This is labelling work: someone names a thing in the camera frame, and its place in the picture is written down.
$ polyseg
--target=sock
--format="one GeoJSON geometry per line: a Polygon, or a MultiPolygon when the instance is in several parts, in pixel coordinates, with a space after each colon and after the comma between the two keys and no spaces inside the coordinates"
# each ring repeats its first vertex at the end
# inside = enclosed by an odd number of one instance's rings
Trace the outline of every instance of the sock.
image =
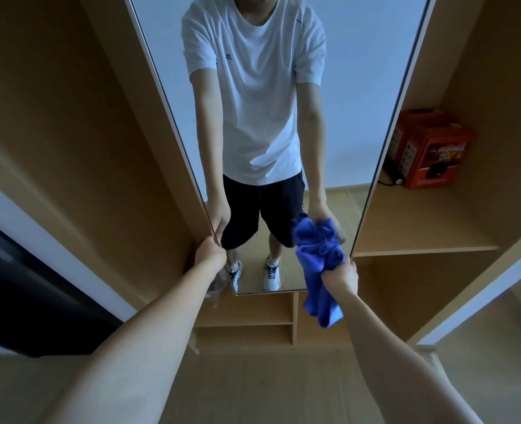
{"type": "Polygon", "coordinates": [[[239,269],[239,261],[236,261],[232,266],[227,265],[229,272],[236,272],[239,269]]]}
{"type": "Polygon", "coordinates": [[[267,265],[274,267],[278,266],[278,263],[280,263],[280,257],[278,257],[277,259],[273,259],[270,256],[268,256],[268,260],[266,261],[267,265]]]}

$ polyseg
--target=wooden wardrobe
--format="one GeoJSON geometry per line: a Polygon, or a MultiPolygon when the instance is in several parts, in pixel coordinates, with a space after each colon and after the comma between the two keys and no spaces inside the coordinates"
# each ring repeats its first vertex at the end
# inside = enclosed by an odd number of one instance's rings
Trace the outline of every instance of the wooden wardrobe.
{"type": "MultiPolygon", "coordinates": [[[[444,14],[433,9],[402,97],[419,101],[439,74],[444,14]]],[[[0,191],[141,309],[210,226],[133,23],[124,0],[0,0],[0,191]]],[[[470,24],[440,101],[478,132],[457,181],[375,182],[352,255],[361,297],[412,342],[521,256],[521,0],[486,0],[470,24]]],[[[204,301],[193,346],[349,347],[344,322],[320,328],[305,296],[227,289],[204,301]]]]}

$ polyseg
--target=cardboard box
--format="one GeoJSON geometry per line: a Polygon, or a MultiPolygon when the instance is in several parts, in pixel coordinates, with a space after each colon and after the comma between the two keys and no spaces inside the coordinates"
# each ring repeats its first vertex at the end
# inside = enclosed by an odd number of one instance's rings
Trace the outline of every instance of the cardboard box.
{"type": "Polygon", "coordinates": [[[433,126],[435,124],[446,124],[451,121],[456,120],[440,108],[419,108],[402,111],[398,116],[398,122],[392,134],[387,152],[388,156],[394,161],[396,166],[399,165],[414,125],[425,124],[433,126]]]}
{"type": "Polygon", "coordinates": [[[438,188],[452,183],[476,132],[449,121],[415,124],[405,144],[399,170],[408,189],[438,188]]]}

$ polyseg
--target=mirror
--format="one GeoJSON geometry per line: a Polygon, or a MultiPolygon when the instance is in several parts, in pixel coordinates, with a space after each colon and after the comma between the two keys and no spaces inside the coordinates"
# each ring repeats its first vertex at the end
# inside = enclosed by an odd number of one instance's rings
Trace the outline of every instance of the mirror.
{"type": "Polygon", "coordinates": [[[306,289],[302,211],[350,255],[426,3],[132,0],[237,294],[306,289]]]}

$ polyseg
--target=blue cloth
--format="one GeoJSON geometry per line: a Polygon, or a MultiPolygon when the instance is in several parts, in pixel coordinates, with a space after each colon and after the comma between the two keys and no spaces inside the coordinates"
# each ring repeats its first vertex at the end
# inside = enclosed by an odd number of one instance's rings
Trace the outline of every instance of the blue cloth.
{"type": "Polygon", "coordinates": [[[307,286],[303,306],[310,315],[317,317],[321,327],[330,327],[343,318],[341,308],[321,281],[321,272],[335,269],[344,260],[333,222],[329,219],[316,224],[302,213],[293,224],[294,240],[298,245],[296,256],[307,286]]]}

